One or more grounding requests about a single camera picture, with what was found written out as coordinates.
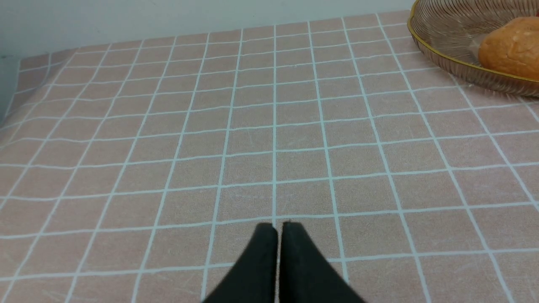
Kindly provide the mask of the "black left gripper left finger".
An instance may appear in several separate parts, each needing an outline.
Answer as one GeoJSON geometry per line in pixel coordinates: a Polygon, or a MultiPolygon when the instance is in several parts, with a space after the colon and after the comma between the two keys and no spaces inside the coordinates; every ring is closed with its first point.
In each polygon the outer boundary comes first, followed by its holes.
{"type": "Polygon", "coordinates": [[[277,274],[278,233],[259,223],[229,272],[205,303],[273,303],[277,274]]]}

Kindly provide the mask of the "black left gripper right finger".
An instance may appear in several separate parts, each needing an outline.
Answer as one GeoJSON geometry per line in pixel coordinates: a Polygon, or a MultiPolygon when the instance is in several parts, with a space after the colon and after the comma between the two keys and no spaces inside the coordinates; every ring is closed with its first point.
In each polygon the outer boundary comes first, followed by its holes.
{"type": "Polygon", "coordinates": [[[364,303],[330,265],[299,222],[284,222],[279,271],[281,303],[364,303]]]}

